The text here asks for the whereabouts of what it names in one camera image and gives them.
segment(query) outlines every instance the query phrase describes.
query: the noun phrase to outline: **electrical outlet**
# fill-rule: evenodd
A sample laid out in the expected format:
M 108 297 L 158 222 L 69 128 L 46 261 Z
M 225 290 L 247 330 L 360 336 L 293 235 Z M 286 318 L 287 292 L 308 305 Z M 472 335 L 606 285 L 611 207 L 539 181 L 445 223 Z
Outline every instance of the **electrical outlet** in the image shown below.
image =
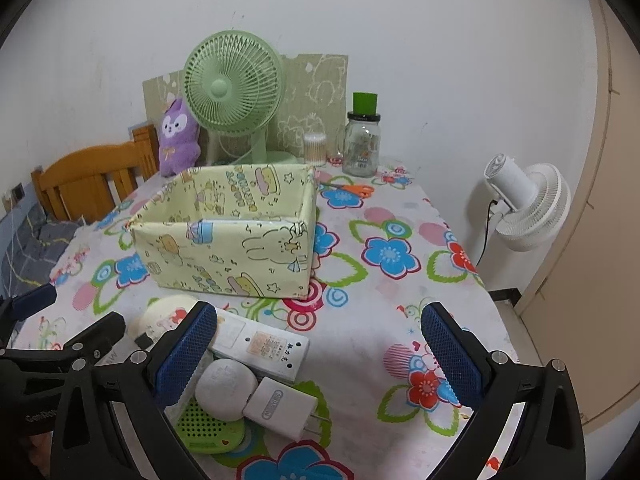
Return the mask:
M 18 184 L 11 190 L 11 198 L 15 203 L 20 202 L 24 198 L 24 188 L 22 187 L 22 183 Z

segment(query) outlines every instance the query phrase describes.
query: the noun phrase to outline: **glass jar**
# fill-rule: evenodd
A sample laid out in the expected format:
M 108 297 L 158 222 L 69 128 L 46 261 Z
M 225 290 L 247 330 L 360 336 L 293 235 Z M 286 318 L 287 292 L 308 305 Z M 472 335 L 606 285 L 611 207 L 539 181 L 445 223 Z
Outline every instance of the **glass jar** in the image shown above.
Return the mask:
M 380 114 L 347 114 L 349 123 L 344 131 L 342 170 L 353 176 L 372 177 L 380 159 Z

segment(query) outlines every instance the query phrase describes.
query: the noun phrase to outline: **wall socket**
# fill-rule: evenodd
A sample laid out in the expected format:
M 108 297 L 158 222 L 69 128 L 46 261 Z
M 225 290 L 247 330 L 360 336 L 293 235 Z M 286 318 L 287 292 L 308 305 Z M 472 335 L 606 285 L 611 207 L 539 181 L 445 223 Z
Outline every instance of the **wall socket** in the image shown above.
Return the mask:
M 2 196 L 2 205 L 4 206 L 4 210 L 8 213 L 23 198 L 24 198 L 24 188 L 22 187 L 22 183 L 7 190 L 7 192 Z

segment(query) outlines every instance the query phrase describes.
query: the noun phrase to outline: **floral tablecloth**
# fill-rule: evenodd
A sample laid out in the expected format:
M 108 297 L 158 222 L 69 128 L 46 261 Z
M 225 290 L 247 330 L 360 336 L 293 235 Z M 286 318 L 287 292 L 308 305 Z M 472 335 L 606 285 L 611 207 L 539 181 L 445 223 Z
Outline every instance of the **floral tablecloth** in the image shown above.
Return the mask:
M 387 161 L 373 179 L 352 179 L 331 162 L 317 172 L 319 181 L 346 187 L 319 188 L 306 300 L 196 294 L 308 336 L 296 387 L 318 398 L 321 418 L 299 443 L 249 423 L 239 448 L 196 455 L 211 478 L 424 480 L 472 414 L 420 333 L 420 311 L 430 301 L 440 301 L 487 349 L 516 359 L 474 266 L 402 164 Z M 130 323 L 154 298 L 176 293 L 149 277 L 124 230 L 163 182 L 156 175 L 77 232 L 51 275 L 56 303 L 27 320 L 15 348 L 59 349 L 108 312 Z M 515 408 L 482 478 L 498 468 L 519 416 Z

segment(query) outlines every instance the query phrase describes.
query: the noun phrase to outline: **yellow storage box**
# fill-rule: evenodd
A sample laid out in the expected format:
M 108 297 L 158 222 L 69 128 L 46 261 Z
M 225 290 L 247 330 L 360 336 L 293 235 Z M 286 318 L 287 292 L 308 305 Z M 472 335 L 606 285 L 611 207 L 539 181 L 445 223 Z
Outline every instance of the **yellow storage box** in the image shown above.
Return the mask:
M 303 164 L 191 168 L 127 225 L 160 286 L 306 298 L 316 181 Z

